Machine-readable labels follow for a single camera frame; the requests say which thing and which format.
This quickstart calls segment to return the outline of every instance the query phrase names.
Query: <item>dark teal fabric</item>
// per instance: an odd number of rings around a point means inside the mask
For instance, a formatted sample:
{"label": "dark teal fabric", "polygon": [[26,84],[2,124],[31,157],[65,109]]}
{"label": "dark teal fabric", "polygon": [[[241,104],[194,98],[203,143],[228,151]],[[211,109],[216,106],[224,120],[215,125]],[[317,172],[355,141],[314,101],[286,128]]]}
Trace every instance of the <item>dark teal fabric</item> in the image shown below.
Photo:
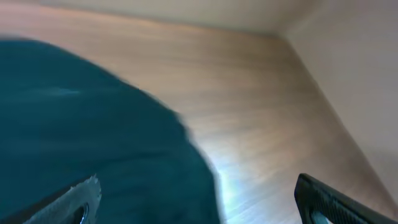
{"label": "dark teal fabric", "polygon": [[0,218],[94,173],[99,224],[220,222],[173,111],[58,47],[0,41]]}

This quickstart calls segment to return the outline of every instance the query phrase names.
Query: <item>black object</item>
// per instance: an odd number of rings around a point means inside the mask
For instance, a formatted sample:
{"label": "black object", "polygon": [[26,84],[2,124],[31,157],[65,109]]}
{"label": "black object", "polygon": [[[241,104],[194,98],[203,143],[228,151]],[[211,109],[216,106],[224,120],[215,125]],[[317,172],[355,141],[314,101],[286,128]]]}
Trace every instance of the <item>black object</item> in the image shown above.
{"label": "black object", "polygon": [[397,224],[308,174],[300,174],[294,197],[303,224]]}
{"label": "black object", "polygon": [[0,40],[0,223],[93,174],[97,224],[220,222],[178,114],[66,50]]}

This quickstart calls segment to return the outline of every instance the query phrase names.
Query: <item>brown floor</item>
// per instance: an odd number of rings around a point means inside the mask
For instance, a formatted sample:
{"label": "brown floor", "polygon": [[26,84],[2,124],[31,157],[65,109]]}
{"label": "brown floor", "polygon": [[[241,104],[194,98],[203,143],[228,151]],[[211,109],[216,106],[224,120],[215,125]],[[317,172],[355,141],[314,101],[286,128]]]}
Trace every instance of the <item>brown floor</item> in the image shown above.
{"label": "brown floor", "polygon": [[71,50],[181,113],[219,173],[228,223],[300,223],[293,191],[301,172],[394,214],[282,40],[12,4],[0,5],[0,33]]}

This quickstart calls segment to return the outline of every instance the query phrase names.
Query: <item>white wall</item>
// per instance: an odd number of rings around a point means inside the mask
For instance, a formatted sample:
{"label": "white wall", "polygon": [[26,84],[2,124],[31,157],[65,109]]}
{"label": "white wall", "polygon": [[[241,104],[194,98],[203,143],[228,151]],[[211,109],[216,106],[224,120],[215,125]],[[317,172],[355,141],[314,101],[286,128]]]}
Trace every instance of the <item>white wall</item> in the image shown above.
{"label": "white wall", "polygon": [[398,203],[398,1],[324,0],[285,35]]}
{"label": "white wall", "polygon": [[149,19],[274,34],[316,0],[23,0]]}

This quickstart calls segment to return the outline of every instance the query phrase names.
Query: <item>wooden floor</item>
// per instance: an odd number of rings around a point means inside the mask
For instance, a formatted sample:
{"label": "wooden floor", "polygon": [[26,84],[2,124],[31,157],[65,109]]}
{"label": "wooden floor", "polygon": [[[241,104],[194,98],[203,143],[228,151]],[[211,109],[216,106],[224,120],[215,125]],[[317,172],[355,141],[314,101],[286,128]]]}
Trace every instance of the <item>wooden floor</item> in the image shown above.
{"label": "wooden floor", "polygon": [[17,4],[0,4],[0,34],[64,47],[181,113],[218,172],[228,223],[300,223],[293,191],[301,172],[394,216],[282,40]]}

